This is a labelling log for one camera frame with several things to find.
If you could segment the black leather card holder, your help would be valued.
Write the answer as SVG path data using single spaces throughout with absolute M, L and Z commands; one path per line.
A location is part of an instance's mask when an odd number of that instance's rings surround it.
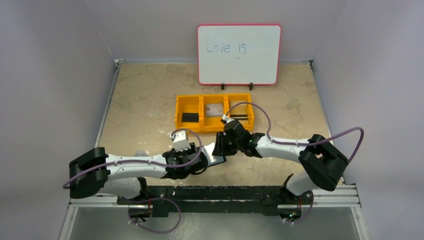
M 225 163 L 227 161 L 225 156 L 213 155 L 214 149 L 215 149 L 215 143 L 214 142 L 212 142 L 208 145 L 204 145 L 202 147 L 202 152 L 207 159 L 207 162 L 208 162 L 207 166 L 208 167 L 219 165 L 219 164 Z

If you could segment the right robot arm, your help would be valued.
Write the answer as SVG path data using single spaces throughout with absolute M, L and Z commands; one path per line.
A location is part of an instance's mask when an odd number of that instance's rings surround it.
M 322 135 L 272 138 L 261 132 L 250 133 L 237 120 L 227 121 L 223 131 L 216 134 L 212 155 L 227 157 L 238 152 L 247 157 L 288 160 L 303 167 L 283 183 L 280 196 L 288 204 L 313 189 L 334 191 L 348 166 L 348 159 Z

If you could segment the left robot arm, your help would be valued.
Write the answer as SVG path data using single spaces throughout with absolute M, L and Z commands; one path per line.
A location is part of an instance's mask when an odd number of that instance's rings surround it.
M 95 147 L 69 163 L 69 180 L 62 187 L 69 190 L 72 199 L 102 193 L 142 205 L 149 199 L 146 178 L 181 180 L 211 164 L 210 150 L 193 142 L 187 150 L 172 149 L 152 156 L 118 156 Z

